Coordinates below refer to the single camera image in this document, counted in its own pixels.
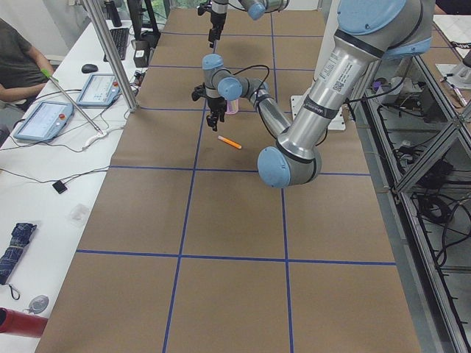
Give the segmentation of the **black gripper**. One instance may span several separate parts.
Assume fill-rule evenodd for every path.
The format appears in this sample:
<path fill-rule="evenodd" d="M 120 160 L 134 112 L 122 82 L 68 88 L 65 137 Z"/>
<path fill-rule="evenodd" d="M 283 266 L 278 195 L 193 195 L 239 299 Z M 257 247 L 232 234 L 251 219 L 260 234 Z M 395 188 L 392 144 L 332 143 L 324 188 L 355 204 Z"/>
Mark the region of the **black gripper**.
<path fill-rule="evenodd" d="M 207 125 L 214 131 L 218 131 L 218 117 L 221 122 L 224 122 L 224 117 L 227 109 L 227 101 L 224 97 L 208 98 L 208 106 L 210 114 L 206 116 Z"/>
<path fill-rule="evenodd" d="M 209 30 L 208 42 L 209 47 L 213 48 L 216 41 L 220 40 L 222 29 L 225 24 L 225 13 L 216 13 L 212 11 L 210 14 L 210 22 L 212 23 L 213 28 Z"/>

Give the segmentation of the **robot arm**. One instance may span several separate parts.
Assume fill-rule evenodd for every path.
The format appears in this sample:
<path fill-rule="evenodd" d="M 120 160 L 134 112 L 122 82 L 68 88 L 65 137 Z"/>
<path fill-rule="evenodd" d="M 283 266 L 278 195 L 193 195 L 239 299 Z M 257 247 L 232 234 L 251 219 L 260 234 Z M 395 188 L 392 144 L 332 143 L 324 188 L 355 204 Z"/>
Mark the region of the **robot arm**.
<path fill-rule="evenodd" d="M 276 143 L 258 155 L 260 178 L 273 188 L 308 183 L 321 170 L 316 143 L 368 65 L 429 50 L 434 7 L 434 1 L 340 1 L 333 6 L 330 14 L 338 24 L 333 50 L 294 120 L 284 115 L 262 80 L 232 74 L 218 54 L 203 57 L 204 82 L 191 98 L 207 99 L 212 129 L 224 120 L 229 101 L 250 101 Z"/>
<path fill-rule="evenodd" d="M 206 1 L 199 4 L 197 13 L 199 16 L 204 13 L 210 13 L 210 22 L 212 27 L 208 33 L 209 47 L 214 48 L 216 42 L 220 40 L 224 29 L 227 8 L 229 1 Z M 267 13 L 283 11 L 289 5 L 289 0 L 248 0 L 238 1 L 241 5 L 238 9 L 246 12 L 248 16 L 256 21 Z"/>

